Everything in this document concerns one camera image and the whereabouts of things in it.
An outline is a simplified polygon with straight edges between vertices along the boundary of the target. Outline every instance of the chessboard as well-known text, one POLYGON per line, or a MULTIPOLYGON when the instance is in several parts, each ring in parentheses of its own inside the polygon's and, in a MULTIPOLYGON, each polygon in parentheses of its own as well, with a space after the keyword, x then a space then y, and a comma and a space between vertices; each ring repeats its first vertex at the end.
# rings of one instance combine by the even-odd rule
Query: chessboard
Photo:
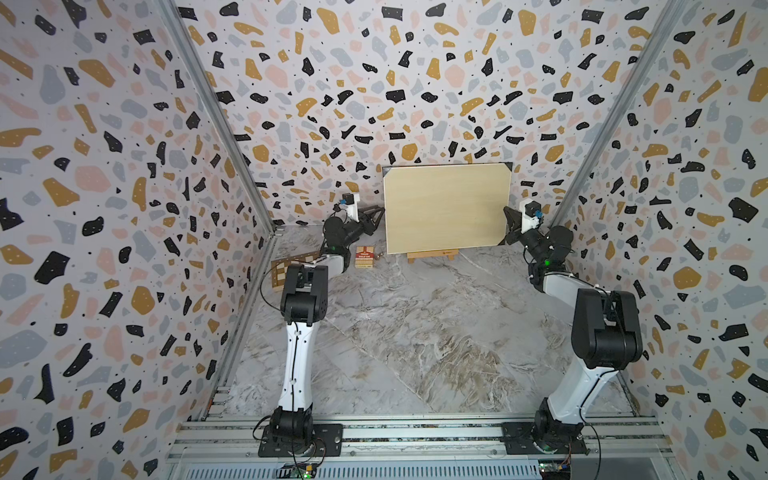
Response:
POLYGON ((301 253, 300 255, 293 255, 292 257, 280 258, 272 261, 272 290, 280 292, 283 290, 283 285, 286 282, 286 270, 291 263, 309 263, 313 260, 317 260, 320 256, 319 251, 301 253))

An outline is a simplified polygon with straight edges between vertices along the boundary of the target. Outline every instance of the gray marble surface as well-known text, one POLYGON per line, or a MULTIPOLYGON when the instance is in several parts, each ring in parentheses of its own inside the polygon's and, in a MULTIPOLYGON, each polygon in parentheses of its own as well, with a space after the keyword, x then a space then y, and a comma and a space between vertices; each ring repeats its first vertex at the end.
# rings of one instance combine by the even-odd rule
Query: gray marble surface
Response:
MULTIPOLYGON (((385 225, 358 244, 386 252, 385 225)), ((316 250, 321 227, 287 227, 273 258, 316 250)), ((518 245, 453 261, 384 255, 329 281, 313 360, 315 413, 533 413, 571 361, 571 321, 526 278, 518 245)), ((264 282, 273 305, 280 293, 264 282)), ((225 415, 271 413, 286 359, 280 313, 259 300, 225 415)), ((591 411, 630 412, 614 380, 591 411)))

